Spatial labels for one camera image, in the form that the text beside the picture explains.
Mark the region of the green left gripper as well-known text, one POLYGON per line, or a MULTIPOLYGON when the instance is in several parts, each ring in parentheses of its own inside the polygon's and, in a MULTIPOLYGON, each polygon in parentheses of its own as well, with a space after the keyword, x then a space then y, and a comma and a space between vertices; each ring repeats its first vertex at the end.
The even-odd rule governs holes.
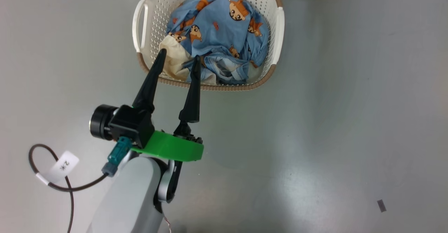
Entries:
MULTIPOLYGON (((163 71, 166 55, 166 49, 162 48, 134 99, 133 108, 146 110, 150 113, 154 112, 155 92, 159 75, 163 71)), ((201 160, 204 151, 203 140, 191 133, 191 128, 188 124, 200 121, 201 65, 200 56, 196 56, 192 60, 189 91, 184 108, 179 114, 181 123, 174 131, 174 134, 154 131, 144 148, 133 147, 132 151, 179 162, 201 160)))

